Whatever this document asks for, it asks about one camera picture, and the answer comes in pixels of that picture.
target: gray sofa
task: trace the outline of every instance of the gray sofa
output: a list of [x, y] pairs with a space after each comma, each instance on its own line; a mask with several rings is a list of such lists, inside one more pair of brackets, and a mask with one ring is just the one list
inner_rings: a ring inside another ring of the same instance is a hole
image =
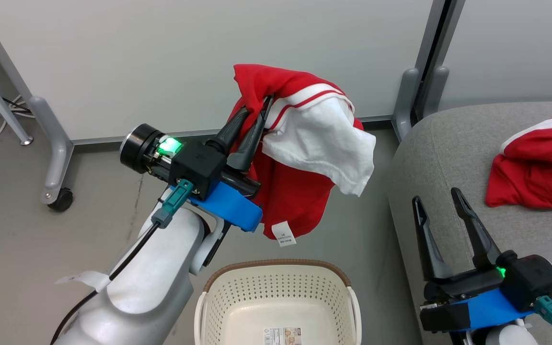
[[[416, 306], [424, 301], [425, 282], [414, 232], [415, 195], [421, 197], [436, 243], [454, 272], [473, 268], [467, 232], [449, 192], [454, 186], [462, 190], [500, 250], [513, 249], [519, 257], [535, 253], [552, 262], [552, 210], [490, 208], [484, 203], [491, 162], [502, 142], [551, 117], [552, 102], [474, 105], [428, 116], [404, 138], [392, 162], [388, 196]], [[535, 315], [527, 320], [538, 343], [552, 345], [550, 325]], [[421, 334], [425, 345], [450, 344], [446, 334], [422, 329]]]

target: caster wheel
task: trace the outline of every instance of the caster wheel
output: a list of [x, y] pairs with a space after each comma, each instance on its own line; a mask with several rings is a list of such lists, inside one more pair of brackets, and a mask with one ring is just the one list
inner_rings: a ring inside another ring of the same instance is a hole
[[52, 204], [48, 204], [48, 207], [56, 212], [63, 212], [72, 205], [72, 201], [74, 201], [74, 194], [69, 188], [64, 187], [59, 190], [57, 200]]

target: laundry basket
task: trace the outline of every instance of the laundry basket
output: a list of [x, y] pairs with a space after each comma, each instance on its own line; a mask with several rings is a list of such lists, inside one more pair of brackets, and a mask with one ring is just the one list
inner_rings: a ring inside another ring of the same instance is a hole
[[315, 260], [263, 260], [216, 272], [195, 308], [195, 345], [359, 345], [348, 277]]

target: clothing tag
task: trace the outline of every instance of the clothing tag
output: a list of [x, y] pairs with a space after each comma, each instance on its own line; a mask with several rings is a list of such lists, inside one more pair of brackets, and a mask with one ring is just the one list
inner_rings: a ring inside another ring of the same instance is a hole
[[97, 292], [103, 291], [103, 289], [110, 284], [108, 275], [96, 271], [86, 271], [79, 275], [63, 277], [57, 280], [55, 284], [65, 284], [74, 281], [83, 282], [92, 288], [94, 287]]
[[302, 328], [264, 328], [263, 345], [302, 345]]
[[278, 240], [278, 244], [280, 244], [281, 247], [298, 244], [295, 241], [295, 237], [289, 227], [288, 221], [272, 225], [272, 233], [274, 234], [274, 237], [276, 237], [276, 240]]

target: red cloth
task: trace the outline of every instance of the red cloth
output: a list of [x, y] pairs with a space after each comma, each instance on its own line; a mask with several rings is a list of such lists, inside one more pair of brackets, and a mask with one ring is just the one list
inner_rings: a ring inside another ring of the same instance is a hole
[[[327, 84], [334, 90], [317, 90], [299, 104], [315, 100], [329, 92], [344, 94], [340, 88], [329, 81], [320, 79], [308, 72], [298, 72], [263, 65], [235, 65], [235, 81], [238, 83], [241, 98], [234, 106], [231, 116], [246, 105], [250, 115], [244, 123], [240, 138], [254, 124], [264, 98], [274, 94], [275, 100], [286, 98], [300, 90], [316, 84]], [[282, 112], [270, 128], [276, 127]], [[355, 119], [354, 126], [363, 129], [361, 122]], [[261, 189], [253, 202], [263, 209], [265, 224], [263, 234], [275, 240], [272, 225], [287, 221], [295, 237], [311, 232], [322, 218], [329, 192], [334, 184], [328, 177], [309, 171], [301, 171], [278, 163], [265, 155], [259, 144], [248, 175], [261, 183]]]
[[493, 159], [485, 202], [552, 209], [552, 118], [504, 142]]

